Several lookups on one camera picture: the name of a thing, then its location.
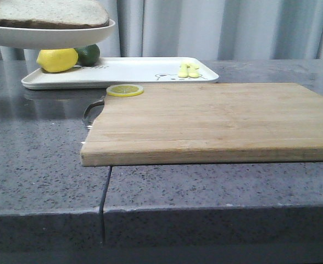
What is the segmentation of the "wooden cutting board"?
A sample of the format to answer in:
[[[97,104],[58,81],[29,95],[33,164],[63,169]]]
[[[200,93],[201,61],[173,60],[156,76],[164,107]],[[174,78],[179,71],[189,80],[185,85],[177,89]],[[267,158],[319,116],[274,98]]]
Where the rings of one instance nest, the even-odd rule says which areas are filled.
[[[150,84],[104,101],[86,167],[323,161],[323,96],[295,83]]]

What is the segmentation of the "white round plate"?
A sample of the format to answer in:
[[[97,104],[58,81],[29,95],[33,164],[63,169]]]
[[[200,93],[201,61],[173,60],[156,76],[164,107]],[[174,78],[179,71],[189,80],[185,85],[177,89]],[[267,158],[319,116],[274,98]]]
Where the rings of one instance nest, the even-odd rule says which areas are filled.
[[[0,46],[31,50],[84,47],[105,40],[115,29],[115,21],[93,29],[49,30],[0,27]]]

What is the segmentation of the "white bear-print tray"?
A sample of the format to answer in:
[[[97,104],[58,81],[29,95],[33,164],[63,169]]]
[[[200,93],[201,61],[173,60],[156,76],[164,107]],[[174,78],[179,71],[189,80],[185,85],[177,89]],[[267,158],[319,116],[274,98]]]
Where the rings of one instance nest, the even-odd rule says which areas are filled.
[[[181,64],[191,64],[200,75],[180,78]],[[219,76],[206,65],[190,57],[116,57],[101,58],[92,67],[75,66],[61,73],[39,68],[24,77],[22,85],[32,90],[94,89],[132,83],[215,83]]]

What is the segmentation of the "green lime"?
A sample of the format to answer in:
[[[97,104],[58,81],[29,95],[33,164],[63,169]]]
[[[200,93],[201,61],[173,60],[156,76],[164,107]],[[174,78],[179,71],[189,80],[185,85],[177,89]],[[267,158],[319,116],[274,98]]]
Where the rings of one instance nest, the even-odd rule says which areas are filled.
[[[77,63],[81,66],[89,67],[99,61],[100,49],[96,44],[74,48],[78,54]]]

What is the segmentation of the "yellow plastic knife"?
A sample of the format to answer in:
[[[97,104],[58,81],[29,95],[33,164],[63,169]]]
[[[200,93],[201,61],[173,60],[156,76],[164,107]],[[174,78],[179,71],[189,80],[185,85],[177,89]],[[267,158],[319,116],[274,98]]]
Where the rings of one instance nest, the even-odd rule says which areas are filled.
[[[198,72],[199,66],[195,63],[187,63],[187,72],[189,78],[199,78],[200,73]]]

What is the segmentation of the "lemon slice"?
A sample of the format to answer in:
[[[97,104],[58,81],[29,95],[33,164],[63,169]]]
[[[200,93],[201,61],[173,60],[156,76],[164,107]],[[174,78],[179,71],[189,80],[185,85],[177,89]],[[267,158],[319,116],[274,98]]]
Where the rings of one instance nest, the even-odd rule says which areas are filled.
[[[140,95],[144,92],[141,85],[134,84],[120,84],[112,85],[106,89],[107,95],[115,97],[132,97]]]

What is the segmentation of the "white bread slice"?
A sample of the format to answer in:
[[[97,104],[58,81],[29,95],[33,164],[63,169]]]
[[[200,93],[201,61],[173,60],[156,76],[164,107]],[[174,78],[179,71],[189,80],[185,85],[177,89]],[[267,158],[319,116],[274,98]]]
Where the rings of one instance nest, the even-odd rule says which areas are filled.
[[[109,26],[98,1],[0,1],[0,26],[29,29],[90,29]]]

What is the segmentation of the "yellow lemon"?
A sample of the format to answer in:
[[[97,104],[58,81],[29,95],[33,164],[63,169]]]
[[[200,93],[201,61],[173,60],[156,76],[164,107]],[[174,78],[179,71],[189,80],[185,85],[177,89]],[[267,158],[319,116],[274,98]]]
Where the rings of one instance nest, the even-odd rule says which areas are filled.
[[[59,73],[71,69],[78,61],[78,53],[73,48],[43,49],[37,57],[37,64],[49,73]]]

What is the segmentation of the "grey curtain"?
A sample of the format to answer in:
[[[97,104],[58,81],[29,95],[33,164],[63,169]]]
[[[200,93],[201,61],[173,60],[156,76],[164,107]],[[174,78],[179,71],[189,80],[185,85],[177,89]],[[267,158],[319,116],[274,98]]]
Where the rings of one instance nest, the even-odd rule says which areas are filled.
[[[103,1],[103,57],[323,59],[323,1]]]

